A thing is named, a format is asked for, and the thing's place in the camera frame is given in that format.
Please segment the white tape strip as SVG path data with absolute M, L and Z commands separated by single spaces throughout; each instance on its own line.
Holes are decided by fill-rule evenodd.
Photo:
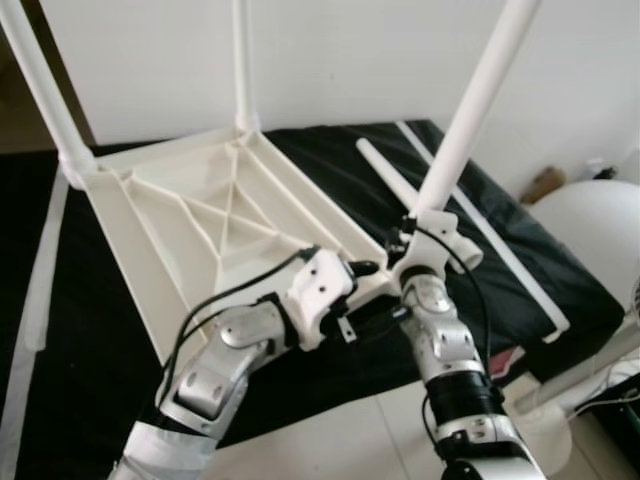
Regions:
M 412 129 L 408 127 L 408 124 L 403 122 L 403 120 L 402 122 L 394 122 L 394 125 L 396 125 L 398 131 L 402 133 L 402 136 L 410 142 L 410 146 L 413 148 L 413 151 L 415 151 L 416 154 L 430 166 L 430 164 L 433 163 L 434 156 L 430 155 L 425 143 L 412 132 Z M 383 175 L 383 179 L 384 182 L 388 184 L 388 187 L 392 189 L 394 195 L 396 195 L 398 200 L 401 201 L 407 209 L 408 207 L 413 206 L 412 201 L 416 201 L 417 189 L 411 187 L 411 184 L 403 178 L 403 175 L 399 173 L 385 174 Z M 506 239 L 500 236 L 497 229 L 489 223 L 484 212 L 481 212 L 475 202 L 471 200 L 470 196 L 467 195 L 465 188 L 463 188 L 461 184 L 454 184 L 452 198 L 454 201 L 457 201 L 457 204 L 460 204 L 468 218 L 470 218 L 472 223 L 476 225 L 477 229 L 484 234 L 484 237 L 488 239 L 490 246 L 492 246 L 495 252 L 498 253 L 503 264 L 511 270 L 511 273 L 515 274 L 518 283 L 525 288 L 527 293 L 530 293 L 530 296 L 534 298 L 536 303 L 538 303 L 538 306 L 543 310 L 544 314 L 547 315 L 553 325 L 556 326 L 553 333 L 545 335 L 545 337 L 541 339 L 541 342 L 544 344 L 550 344 L 553 343 L 554 340 L 561 338 L 562 334 L 566 333 L 567 330 L 571 328 L 570 320 L 568 320 L 566 315 L 563 314 L 561 307 L 559 307 L 557 303 L 550 298 L 549 294 L 545 292 L 545 289 L 541 287 L 541 284 L 535 279 L 535 276 L 526 268 L 524 261 L 518 259 L 516 253 L 508 246 Z
M 49 206 L 42 224 L 41 237 L 35 255 L 35 265 L 29 274 L 17 343 L 6 380 L 3 411 L 0 412 L 0 480 L 14 480 L 20 453 L 20 439 L 26 422 L 26 411 L 38 353 L 46 346 L 49 329 L 52 283 L 54 283 L 61 225 L 69 183 L 63 174 L 56 174 L 52 183 Z

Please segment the small brown lumpy object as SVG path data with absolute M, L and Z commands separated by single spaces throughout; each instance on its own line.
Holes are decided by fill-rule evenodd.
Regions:
M 564 170 L 557 168 L 557 166 L 547 166 L 535 175 L 530 187 L 521 196 L 520 202 L 524 205 L 538 204 L 541 198 L 547 197 L 566 183 L 567 175 Z

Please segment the red patterned cloth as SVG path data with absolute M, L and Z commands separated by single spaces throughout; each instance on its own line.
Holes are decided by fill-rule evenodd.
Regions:
M 495 380 L 507 378 L 511 371 L 522 357 L 525 356 L 525 349 L 521 347 L 513 347 L 503 349 L 502 352 L 490 357 L 489 374 Z

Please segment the white standing fan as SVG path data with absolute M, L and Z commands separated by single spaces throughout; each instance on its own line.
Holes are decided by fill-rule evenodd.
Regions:
M 640 372 L 640 188 L 622 180 L 585 180 L 541 198 L 531 214 L 623 312 L 603 347 L 517 397 L 518 428 L 531 436 L 532 454 L 550 480 L 637 480 L 626 448 L 608 438 L 595 412 L 637 399 L 621 388 Z M 617 390 L 618 397 L 608 398 L 608 390 Z

